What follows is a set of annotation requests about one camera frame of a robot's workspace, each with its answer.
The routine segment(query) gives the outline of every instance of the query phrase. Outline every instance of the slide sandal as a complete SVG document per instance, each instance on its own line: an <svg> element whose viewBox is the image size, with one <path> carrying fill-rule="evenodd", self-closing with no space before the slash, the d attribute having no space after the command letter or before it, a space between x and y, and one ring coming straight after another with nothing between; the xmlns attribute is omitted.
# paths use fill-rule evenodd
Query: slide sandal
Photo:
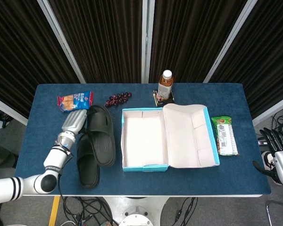
<svg viewBox="0 0 283 226"><path fill-rule="evenodd" d="M89 108L87 132L98 165L112 166L115 162L116 151L111 115L106 108L97 105Z"/></svg>
<svg viewBox="0 0 283 226"><path fill-rule="evenodd" d="M77 144L76 159L81 185L86 188L95 187L99 183L100 171L88 134L83 134Z"/></svg>

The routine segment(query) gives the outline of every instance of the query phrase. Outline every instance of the table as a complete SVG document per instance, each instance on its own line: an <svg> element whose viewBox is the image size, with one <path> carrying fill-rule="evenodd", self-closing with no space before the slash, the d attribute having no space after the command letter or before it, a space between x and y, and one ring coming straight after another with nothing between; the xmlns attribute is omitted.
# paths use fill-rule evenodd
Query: table
<svg viewBox="0 0 283 226"><path fill-rule="evenodd" d="M42 84L37 87L23 140L17 177L44 172L43 161L54 145L67 117L57 106L57 96L81 91L94 92L94 104L120 92L132 92L124 105L111 107L117 159L110 168L100 169L100 182L93 189L80 186L76 166L76 143L72 159L64 168L61 190L73 196L260 196L271 192L266 176L252 160L262 162L243 87L237 83L175 83L173 94L179 105L202 104L210 117L229 115L239 156L220 156L220 166L202 169L174 169L166 172L123 172L121 165L122 108L155 107L157 84ZM51 195L57 195L57 188Z"/></svg>

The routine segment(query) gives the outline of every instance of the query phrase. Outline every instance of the snack package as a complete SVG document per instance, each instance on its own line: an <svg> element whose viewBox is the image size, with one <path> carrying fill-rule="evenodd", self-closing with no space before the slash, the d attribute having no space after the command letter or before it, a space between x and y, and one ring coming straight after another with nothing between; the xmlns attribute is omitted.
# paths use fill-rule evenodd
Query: snack package
<svg viewBox="0 0 283 226"><path fill-rule="evenodd" d="M82 92L58 97L58 106L63 112L89 109L93 101L93 92Z"/></svg>
<svg viewBox="0 0 283 226"><path fill-rule="evenodd" d="M238 155L232 118L229 116L212 117L212 121L216 130L219 155Z"/></svg>

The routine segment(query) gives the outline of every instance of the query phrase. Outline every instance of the plastic bottle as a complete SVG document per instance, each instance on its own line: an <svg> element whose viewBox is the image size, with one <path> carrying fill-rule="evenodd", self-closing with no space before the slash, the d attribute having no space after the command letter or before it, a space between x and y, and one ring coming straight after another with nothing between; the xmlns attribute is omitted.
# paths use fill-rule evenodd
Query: plastic bottle
<svg viewBox="0 0 283 226"><path fill-rule="evenodd" d="M170 70L165 70L159 78L158 95L162 99L168 99L171 93L174 77Z"/></svg>

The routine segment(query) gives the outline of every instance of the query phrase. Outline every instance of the yellow floor stripe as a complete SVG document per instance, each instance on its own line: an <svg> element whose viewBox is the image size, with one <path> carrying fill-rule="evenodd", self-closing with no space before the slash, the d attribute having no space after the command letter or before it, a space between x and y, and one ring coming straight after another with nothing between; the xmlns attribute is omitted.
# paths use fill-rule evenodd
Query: yellow floor stripe
<svg viewBox="0 0 283 226"><path fill-rule="evenodd" d="M59 201L60 201L60 196L55 196L55 198L53 199L53 203L52 203L51 214L50 214L48 226L55 226L56 224Z"/></svg>

